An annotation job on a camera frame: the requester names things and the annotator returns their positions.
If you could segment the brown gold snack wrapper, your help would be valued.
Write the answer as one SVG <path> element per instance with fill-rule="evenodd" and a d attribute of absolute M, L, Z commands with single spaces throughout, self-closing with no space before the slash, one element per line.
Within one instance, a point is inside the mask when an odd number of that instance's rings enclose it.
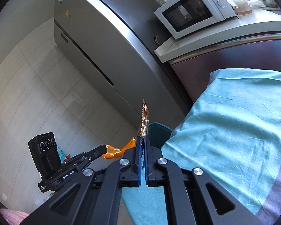
<path fill-rule="evenodd" d="M 147 104 L 145 103 L 145 100 L 142 102 L 142 108 L 141 108 L 141 123 L 138 130 L 138 135 L 141 139 L 144 139 L 146 134 L 148 133 L 149 128 L 149 109 Z"/>

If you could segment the orange peel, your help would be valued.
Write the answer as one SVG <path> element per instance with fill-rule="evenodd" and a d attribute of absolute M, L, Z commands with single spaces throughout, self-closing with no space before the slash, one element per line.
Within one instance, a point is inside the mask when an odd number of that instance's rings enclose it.
<path fill-rule="evenodd" d="M 111 145 L 106 145 L 106 153 L 102 155 L 104 159 L 120 158 L 124 156 L 126 150 L 136 146 L 136 139 L 132 138 L 123 148 L 118 149 Z"/>

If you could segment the kitchen counter with cabinets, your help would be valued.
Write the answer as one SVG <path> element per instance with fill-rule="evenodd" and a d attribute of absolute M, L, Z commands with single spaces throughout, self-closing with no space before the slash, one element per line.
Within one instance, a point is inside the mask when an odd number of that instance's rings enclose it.
<path fill-rule="evenodd" d="M 171 66 L 196 101 L 207 88 L 211 72 L 218 69 L 281 72 L 281 15 L 256 9 L 179 40 L 169 38 L 155 54 Z"/>

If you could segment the white microwave oven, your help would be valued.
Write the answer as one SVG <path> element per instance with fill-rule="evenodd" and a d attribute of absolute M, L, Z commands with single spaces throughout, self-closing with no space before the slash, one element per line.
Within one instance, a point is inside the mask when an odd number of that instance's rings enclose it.
<path fill-rule="evenodd" d="M 176 40 L 236 16 L 227 0 L 168 0 L 154 15 Z"/>

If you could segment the stainless steel refrigerator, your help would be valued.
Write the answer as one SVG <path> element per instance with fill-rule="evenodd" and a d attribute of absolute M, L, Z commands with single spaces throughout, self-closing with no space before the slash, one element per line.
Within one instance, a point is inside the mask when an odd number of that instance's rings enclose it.
<path fill-rule="evenodd" d="M 178 126 L 192 101 L 155 50 L 170 38 L 155 0 L 55 0 L 54 36 L 85 78 L 134 126 L 146 102 L 150 121 Z"/>

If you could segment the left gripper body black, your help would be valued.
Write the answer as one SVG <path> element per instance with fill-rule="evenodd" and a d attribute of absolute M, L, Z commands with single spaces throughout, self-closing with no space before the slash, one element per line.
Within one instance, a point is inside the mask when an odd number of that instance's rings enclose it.
<path fill-rule="evenodd" d="M 104 145 L 91 151 L 82 152 L 69 160 L 62 161 L 57 151 L 57 144 L 52 132 L 35 136 L 28 142 L 34 164 L 40 174 L 38 188 L 42 193 L 58 191 L 90 163 L 107 152 Z"/>

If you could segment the teal purple tablecloth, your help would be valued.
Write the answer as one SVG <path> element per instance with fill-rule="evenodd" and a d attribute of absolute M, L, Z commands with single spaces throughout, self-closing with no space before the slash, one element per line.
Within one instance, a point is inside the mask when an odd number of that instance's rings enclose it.
<path fill-rule="evenodd" d="M 202 168 L 263 224 L 281 224 L 281 72 L 220 69 L 161 148 Z"/>

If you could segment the blue trash bin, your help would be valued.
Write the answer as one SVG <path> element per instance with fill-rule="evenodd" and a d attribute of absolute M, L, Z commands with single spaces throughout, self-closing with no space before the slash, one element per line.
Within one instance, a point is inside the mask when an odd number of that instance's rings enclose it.
<path fill-rule="evenodd" d="M 173 130 L 158 122 L 149 124 L 150 145 L 161 149 L 165 142 L 171 137 Z"/>

